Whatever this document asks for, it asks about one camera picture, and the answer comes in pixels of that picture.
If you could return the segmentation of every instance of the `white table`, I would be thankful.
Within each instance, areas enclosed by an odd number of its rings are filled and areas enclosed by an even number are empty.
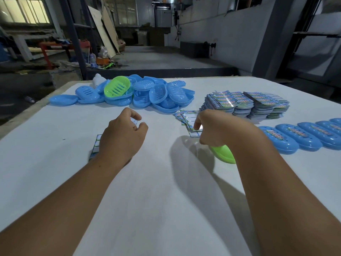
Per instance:
[[[291,107],[283,118],[259,125],[341,116],[339,104],[264,79],[183,80],[196,91],[188,110],[197,110],[215,90],[261,91],[288,99]],[[96,135],[121,111],[105,103],[48,105],[5,136],[0,141],[0,230],[84,166]],[[258,255],[236,165],[216,159],[173,116],[151,107],[138,112],[149,125],[146,140],[110,185],[75,255]],[[341,220],[341,151],[298,150],[283,157]]]

